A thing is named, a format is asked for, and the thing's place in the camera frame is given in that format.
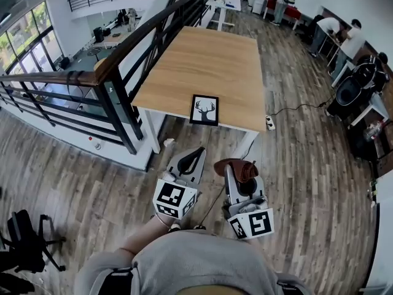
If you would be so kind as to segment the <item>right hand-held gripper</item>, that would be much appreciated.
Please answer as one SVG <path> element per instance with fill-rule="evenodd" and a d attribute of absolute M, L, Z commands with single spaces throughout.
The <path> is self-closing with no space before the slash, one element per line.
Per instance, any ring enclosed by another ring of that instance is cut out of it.
<path fill-rule="evenodd" d="M 238 182 L 230 164 L 224 168 L 224 178 L 229 201 L 225 201 L 222 210 L 237 239 L 250 240 L 274 233 L 273 209 L 268 207 L 263 179 L 260 176 L 250 179 L 247 191 L 256 198 L 240 202 Z"/>

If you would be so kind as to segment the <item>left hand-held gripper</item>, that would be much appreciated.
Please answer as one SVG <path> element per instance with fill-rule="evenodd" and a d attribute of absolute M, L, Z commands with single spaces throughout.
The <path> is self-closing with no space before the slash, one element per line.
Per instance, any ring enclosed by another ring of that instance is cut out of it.
<path fill-rule="evenodd" d="M 199 185 L 206 159 L 204 147 L 176 154 L 167 171 L 160 173 L 152 199 L 155 212 L 174 219 L 184 218 L 200 195 Z"/>

